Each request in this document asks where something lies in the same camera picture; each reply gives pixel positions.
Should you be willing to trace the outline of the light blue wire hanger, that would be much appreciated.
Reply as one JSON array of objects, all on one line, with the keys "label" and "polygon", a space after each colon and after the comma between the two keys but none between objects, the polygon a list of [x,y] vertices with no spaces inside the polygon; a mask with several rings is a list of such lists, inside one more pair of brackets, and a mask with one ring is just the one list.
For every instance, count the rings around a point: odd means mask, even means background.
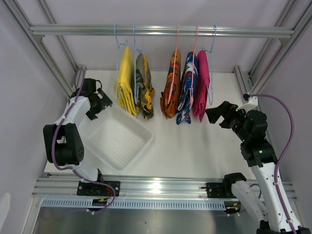
[{"label": "light blue wire hanger", "polygon": [[[114,36],[115,36],[115,40],[116,40],[116,44],[117,44],[117,58],[116,58],[116,71],[117,74],[119,73],[119,55],[120,55],[120,48],[122,46],[127,47],[128,46],[128,40],[126,39],[124,43],[120,43],[117,37],[117,24],[114,25]],[[119,102],[120,99],[120,91],[118,91],[118,84],[116,85],[115,88],[115,96],[116,96],[116,100],[117,102]]]}]

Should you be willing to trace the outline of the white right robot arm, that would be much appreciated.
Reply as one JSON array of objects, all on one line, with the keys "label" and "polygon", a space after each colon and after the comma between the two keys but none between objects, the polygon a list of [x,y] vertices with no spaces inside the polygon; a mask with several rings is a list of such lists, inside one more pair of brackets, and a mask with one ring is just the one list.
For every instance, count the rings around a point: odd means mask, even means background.
[{"label": "white right robot arm", "polygon": [[310,229],[301,225],[287,198],[277,168],[277,157],[272,145],[266,140],[267,116],[258,110],[246,111],[228,101],[205,112],[211,124],[223,117],[220,127],[231,129],[242,141],[241,154],[256,177],[263,201],[251,191],[242,173],[225,175],[222,192],[227,197],[235,196],[248,214],[259,222],[256,232],[311,233]]}]

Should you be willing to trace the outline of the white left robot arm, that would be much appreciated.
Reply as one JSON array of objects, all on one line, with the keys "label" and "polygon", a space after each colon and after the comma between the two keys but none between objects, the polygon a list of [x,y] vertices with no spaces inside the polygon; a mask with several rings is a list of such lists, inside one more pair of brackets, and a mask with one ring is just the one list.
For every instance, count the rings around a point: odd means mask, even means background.
[{"label": "white left robot arm", "polygon": [[97,114],[112,106],[112,101],[103,92],[99,80],[85,78],[71,95],[64,113],[54,123],[43,128],[47,160],[60,170],[70,170],[88,183],[93,195],[105,190],[103,175],[99,169],[84,160],[85,148],[78,128],[84,117],[97,119]]}]

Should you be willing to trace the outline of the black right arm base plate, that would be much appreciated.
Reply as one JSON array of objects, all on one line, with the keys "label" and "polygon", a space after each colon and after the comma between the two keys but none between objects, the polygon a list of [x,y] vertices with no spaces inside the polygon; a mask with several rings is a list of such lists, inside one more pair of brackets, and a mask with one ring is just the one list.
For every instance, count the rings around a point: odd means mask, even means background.
[{"label": "black right arm base plate", "polygon": [[206,193],[208,198],[235,198],[232,193],[232,184],[225,182],[206,183]]}]

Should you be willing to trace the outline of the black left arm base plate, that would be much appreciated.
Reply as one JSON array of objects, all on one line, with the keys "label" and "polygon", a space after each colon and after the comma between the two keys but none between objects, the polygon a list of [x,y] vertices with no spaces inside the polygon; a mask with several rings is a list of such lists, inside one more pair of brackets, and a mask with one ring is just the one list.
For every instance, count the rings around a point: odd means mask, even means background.
[{"label": "black left arm base plate", "polygon": [[[104,183],[110,185],[115,189],[115,196],[119,196],[120,191],[120,181],[105,181]],[[113,196],[112,189],[108,188],[107,186],[97,185],[94,183],[85,183],[79,182],[78,189],[77,189],[78,196]]]}]

